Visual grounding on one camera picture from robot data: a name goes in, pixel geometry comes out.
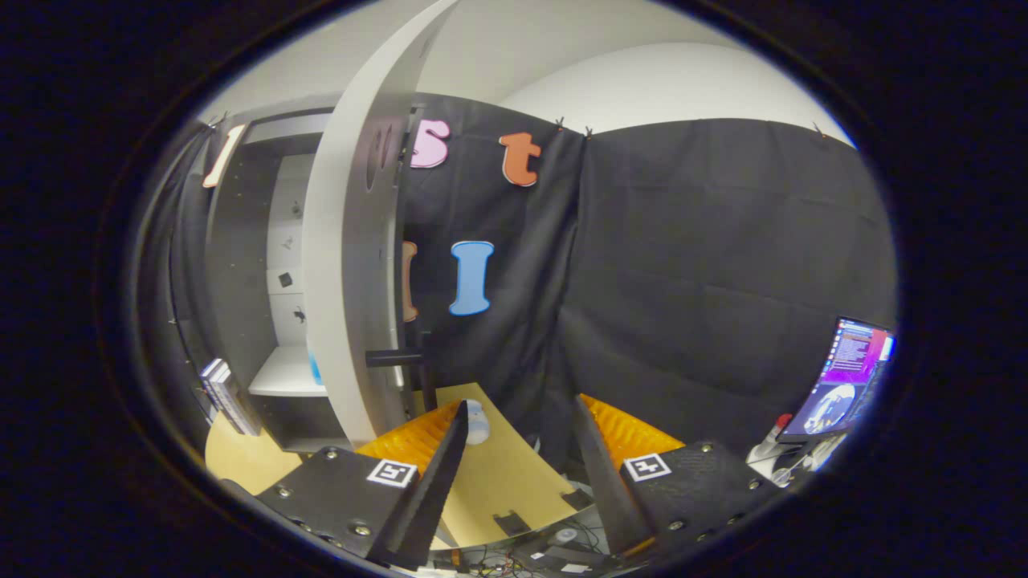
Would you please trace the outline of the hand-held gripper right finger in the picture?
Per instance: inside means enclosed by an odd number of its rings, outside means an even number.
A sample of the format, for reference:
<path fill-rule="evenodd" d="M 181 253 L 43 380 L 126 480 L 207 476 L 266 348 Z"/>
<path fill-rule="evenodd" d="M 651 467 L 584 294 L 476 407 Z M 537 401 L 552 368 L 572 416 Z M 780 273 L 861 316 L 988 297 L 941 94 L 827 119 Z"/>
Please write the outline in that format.
<path fill-rule="evenodd" d="M 785 500 L 722 444 L 680 442 L 585 394 L 573 431 L 617 559 L 694 559 Z"/>

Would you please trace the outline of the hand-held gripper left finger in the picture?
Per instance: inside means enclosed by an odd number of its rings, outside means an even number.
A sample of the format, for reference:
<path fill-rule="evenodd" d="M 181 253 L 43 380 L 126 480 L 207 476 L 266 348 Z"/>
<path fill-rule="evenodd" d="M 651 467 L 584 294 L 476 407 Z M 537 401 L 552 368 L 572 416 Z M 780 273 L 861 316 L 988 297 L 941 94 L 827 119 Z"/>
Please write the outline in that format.
<path fill-rule="evenodd" d="M 257 499 L 348 555 L 414 570 L 429 557 L 458 475 L 470 416 L 458 400 L 359 450 L 324 447 Z"/>

